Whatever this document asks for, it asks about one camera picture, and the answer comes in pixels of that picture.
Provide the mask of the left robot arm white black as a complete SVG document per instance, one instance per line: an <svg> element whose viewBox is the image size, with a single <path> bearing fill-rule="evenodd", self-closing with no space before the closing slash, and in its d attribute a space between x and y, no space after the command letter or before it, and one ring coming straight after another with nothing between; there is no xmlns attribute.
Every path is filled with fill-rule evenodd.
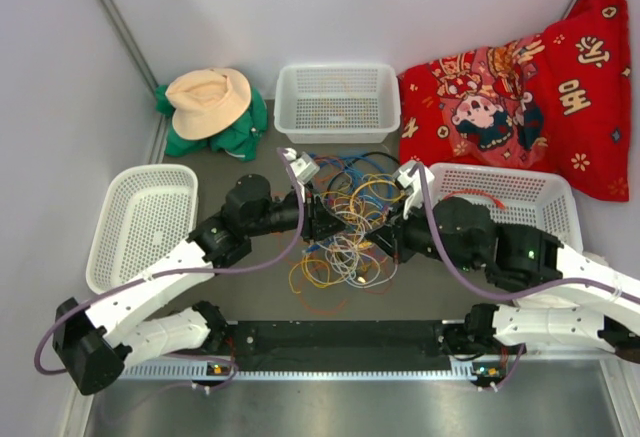
<svg viewBox="0 0 640 437"><path fill-rule="evenodd" d="M345 227L306 180L295 179L292 190L276 200L265 177L245 175L218 213L129 281L84 303L70 298L60 304L53 350L84 396L157 357L191 349L216 353L227 339L227 322L217 306L196 303L159 319L153 313L215 276L242 273L237 264L251 252L254 237L291 231L295 239L322 241Z"/></svg>

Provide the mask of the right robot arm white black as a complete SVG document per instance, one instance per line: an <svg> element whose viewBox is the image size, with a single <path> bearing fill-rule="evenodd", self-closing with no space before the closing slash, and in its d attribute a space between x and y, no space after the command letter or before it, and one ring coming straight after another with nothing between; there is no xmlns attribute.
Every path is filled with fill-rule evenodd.
<svg viewBox="0 0 640 437"><path fill-rule="evenodd" d="M639 283L538 228L497 223L488 208L451 197L432 209L395 209L367 233L396 262L444 263L484 297L442 332L453 354L551 345L639 360Z"/></svg>

